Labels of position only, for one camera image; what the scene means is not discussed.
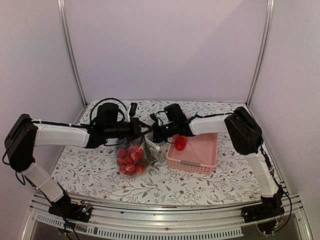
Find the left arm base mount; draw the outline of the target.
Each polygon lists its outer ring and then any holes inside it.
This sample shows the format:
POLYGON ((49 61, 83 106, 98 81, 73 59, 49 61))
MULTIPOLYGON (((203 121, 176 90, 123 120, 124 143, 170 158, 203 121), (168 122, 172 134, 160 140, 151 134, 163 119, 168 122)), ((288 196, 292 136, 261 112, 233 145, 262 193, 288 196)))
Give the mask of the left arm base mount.
POLYGON ((67 220, 88 223, 92 215, 92 205, 83 200, 78 203, 72 203, 69 200, 59 200, 52 202, 48 213, 67 220))

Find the left aluminium frame post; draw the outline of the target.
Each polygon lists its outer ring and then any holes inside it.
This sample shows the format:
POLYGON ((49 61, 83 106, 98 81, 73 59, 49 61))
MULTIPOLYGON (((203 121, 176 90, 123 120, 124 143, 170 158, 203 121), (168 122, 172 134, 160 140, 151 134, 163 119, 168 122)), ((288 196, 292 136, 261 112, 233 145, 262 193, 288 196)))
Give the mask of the left aluminium frame post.
POLYGON ((81 83, 81 78, 79 75, 78 66, 77 66, 77 62, 76 62, 76 58, 75 58, 75 54, 72 46, 65 1, 57 0, 56 2, 57 2, 57 9, 59 14, 61 30, 62 30, 62 36, 65 44, 65 49, 66 49, 67 58, 69 61, 73 81, 74 81, 75 88, 79 96, 80 102, 85 107, 87 106, 88 103, 85 96, 83 85, 81 83))

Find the aluminium front rail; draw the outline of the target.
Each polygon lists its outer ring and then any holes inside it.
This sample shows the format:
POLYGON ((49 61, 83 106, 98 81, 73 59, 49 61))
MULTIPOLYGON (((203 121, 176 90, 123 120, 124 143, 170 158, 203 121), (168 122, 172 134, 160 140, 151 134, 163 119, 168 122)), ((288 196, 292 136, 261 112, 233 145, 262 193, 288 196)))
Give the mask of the aluminium front rail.
POLYGON ((65 228, 62 218, 49 214, 49 204, 35 193, 22 232, 24 240, 313 240, 300 197, 283 198, 280 231, 264 234, 261 221, 246 223, 243 207, 252 202, 208 206, 168 206, 129 203, 72 194, 73 202, 92 204, 89 222, 65 228))

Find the aluminium frame post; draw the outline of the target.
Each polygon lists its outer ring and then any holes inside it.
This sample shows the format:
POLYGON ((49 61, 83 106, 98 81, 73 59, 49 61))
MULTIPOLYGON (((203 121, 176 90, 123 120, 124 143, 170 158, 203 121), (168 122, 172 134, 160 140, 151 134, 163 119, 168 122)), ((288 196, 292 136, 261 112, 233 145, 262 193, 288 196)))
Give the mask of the aluminium frame post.
POLYGON ((77 62, 76 62, 76 58, 75 58, 75 54, 72 46, 65 1, 57 0, 56 2, 57 2, 57 9, 59 14, 61 30, 62 30, 62 36, 65 44, 65 49, 66 49, 67 58, 69 61, 73 81, 74 81, 75 88, 79 96, 80 102, 85 107, 87 106, 88 103, 85 96, 83 85, 81 83, 81 78, 79 75, 78 66, 77 66, 77 62))
POLYGON ((257 57, 257 61, 255 64, 249 92, 248 92, 246 102, 245 102, 245 104, 248 108, 250 108, 250 106, 253 103, 254 95, 255 95, 255 92, 256 92, 256 89, 258 86, 258 81, 259 81, 261 70, 263 67, 264 57, 266 54, 270 31, 272 28, 274 6, 275 6, 274 0, 267 1, 265 19, 264 19, 264 24, 263 24, 263 31, 262 31, 262 37, 261 37, 260 46, 259 46, 258 57, 257 57))

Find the pink plastic basket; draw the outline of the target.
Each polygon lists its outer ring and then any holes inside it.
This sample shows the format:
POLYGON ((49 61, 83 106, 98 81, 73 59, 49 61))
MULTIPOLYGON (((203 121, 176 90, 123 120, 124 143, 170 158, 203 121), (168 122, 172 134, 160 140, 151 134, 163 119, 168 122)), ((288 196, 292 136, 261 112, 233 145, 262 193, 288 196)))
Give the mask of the pink plastic basket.
POLYGON ((188 172, 210 174, 216 169, 218 133, 226 127, 221 117, 195 118, 188 125, 193 136, 188 136, 182 151, 174 144, 168 148, 168 166, 188 172))

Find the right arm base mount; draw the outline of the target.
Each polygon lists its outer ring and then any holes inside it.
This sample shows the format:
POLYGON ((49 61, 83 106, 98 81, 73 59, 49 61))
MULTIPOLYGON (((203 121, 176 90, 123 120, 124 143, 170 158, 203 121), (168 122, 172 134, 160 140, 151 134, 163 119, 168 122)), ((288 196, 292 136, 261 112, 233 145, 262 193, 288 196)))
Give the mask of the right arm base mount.
POLYGON ((283 222, 285 213, 282 201, 275 197, 262 197, 260 204, 246 206, 241 209, 241 217, 245 223, 259 222, 257 229, 263 235, 273 235, 283 222))

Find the right aluminium frame post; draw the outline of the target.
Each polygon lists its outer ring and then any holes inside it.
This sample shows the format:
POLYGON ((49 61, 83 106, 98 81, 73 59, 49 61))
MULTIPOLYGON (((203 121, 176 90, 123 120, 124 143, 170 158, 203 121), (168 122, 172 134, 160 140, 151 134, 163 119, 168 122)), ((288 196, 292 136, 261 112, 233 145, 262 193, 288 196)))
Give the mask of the right aluminium frame post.
POLYGON ((253 103, 254 95, 255 95, 255 92, 256 92, 256 89, 258 86, 258 81, 259 81, 261 70, 263 67, 264 57, 266 54, 270 31, 272 28, 274 6, 275 6, 274 0, 267 1, 265 19, 264 19, 264 24, 263 24, 263 31, 262 31, 262 37, 261 37, 260 46, 259 46, 258 57, 257 57, 257 61, 255 64, 249 92, 248 92, 246 102, 245 102, 245 104, 248 108, 250 108, 250 106, 253 103))

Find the red orange fake pepper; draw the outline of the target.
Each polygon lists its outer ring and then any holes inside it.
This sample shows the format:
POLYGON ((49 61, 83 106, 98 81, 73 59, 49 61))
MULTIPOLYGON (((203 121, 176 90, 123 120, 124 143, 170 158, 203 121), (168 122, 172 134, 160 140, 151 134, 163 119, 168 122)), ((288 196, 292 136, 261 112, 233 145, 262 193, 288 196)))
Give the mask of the red orange fake pepper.
POLYGON ((183 151, 185 149, 186 145, 187 145, 187 141, 188 141, 188 139, 187 139, 186 136, 178 135, 176 137, 176 141, 175 141, 175 144, 174 144, 175 149, 177 151, 183 151))

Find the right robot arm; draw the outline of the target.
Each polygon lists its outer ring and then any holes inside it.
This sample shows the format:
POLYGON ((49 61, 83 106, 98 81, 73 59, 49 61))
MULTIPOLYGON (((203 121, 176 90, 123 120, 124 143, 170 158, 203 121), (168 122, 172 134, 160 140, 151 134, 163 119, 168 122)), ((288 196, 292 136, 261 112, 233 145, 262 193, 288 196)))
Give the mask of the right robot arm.
POLYGON ((187 117, 179 104, 164 108, 168 123, 159 123, 151 114, 153 142, 167 142, 174 135, 194 137, 204 134, 228 133, 234 150, 250 164, 261 191, 261 203, 241 210, 245 222, 259 221, 285 213, 282 197, 285 192, 275 178, 274 166, 263 148, 262 129, 244 107, 231 113, 195 114, 187 117))

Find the green fake vegetable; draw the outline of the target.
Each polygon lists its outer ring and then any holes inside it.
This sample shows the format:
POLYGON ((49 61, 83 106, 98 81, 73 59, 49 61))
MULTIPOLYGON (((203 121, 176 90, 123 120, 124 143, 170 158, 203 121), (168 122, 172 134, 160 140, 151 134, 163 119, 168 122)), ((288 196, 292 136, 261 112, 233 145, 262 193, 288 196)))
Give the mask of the green fake vegetable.
POLYGON ((149 139, 145 139, 144 142, 144 153, 147 159, 147 162, 150 165, 154 165, 158 158, 160 157, 160 146, 149 139))

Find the clear zip top bag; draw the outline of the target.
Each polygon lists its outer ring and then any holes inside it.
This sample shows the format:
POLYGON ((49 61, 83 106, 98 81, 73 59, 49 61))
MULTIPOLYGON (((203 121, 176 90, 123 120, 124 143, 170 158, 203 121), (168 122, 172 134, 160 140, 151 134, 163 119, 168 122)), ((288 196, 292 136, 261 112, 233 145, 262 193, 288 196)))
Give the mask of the clear zip top bag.
POLYGON ((118 139, 115 143, 116 163, 120 174, 133 177, 146 172, 158 161, 160 146, 148 133, 134 140, 118 139))

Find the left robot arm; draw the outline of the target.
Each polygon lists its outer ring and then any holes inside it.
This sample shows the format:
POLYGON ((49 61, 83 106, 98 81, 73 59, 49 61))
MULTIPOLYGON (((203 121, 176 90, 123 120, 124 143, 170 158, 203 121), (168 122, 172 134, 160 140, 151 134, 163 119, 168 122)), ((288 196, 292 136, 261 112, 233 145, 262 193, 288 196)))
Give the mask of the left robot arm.
POLYGON ((47 198, 63 217, 74 213, 68 193, 36 164, 34 148, 40 146, 74 146, 96 149, 109 139, 135 140, 152 131, 152 127, 135 117, 137 104, 132 102, 124 110, 124 103, 116 98, 105 98, 91 109, 88 124, 67 124, 32 119, 22 114, 4 140, 2 162, 16 174, 22 175, 23 185, 29 182, 47 198))

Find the floral table mat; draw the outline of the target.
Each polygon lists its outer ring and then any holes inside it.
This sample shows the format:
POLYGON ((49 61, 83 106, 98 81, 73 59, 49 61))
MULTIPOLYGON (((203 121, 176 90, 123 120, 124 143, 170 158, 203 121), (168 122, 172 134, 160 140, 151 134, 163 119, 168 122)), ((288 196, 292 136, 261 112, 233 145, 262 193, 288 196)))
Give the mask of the floral table mat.
POLYGON ((228 133, 217 140, 217 165, 206 174, 169 167, 168 143, 154 149, 155 163, 142 174, 120 173, 117 151, 120 142, 109 139, 94 149, 67 146, 52 177, 69 193, 129 203, 204 206, 237 204, 271 198, 279 183, 273 167, 267 167, 264 146, 257 156, 238 153, 228 133))

